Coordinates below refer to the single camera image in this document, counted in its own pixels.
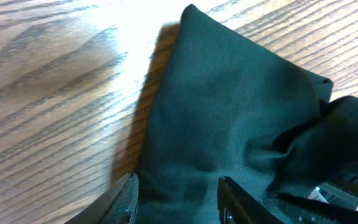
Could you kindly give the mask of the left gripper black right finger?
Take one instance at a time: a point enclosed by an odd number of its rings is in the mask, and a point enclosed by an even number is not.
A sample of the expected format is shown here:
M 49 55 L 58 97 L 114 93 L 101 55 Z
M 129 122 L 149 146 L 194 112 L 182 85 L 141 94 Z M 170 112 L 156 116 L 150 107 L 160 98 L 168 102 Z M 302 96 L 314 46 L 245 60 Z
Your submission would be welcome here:
M 228 176 L 219 178 L 217 198 L 221 224 L 283 224 Z

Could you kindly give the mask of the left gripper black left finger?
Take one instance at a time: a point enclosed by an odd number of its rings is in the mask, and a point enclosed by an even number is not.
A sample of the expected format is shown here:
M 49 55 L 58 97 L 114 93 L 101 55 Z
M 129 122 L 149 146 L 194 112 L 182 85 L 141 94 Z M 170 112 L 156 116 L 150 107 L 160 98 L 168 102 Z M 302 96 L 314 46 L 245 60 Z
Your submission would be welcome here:
M 65 224 L 134 224 L 138 198 L 139 180 L 127 173 Z

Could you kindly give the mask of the black t-shirt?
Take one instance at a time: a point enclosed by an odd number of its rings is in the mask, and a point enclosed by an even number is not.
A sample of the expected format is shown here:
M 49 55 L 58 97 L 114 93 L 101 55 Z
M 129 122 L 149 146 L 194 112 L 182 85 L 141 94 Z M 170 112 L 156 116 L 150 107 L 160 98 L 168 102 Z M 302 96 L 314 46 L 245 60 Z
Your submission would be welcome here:
M 358 159 L 358 98 L 331 101 L 332 87 L 186 7 L 137 165 L 137 222 L 218 223 L 227 175 L 289 223 L 270 192 L 305 197 Z

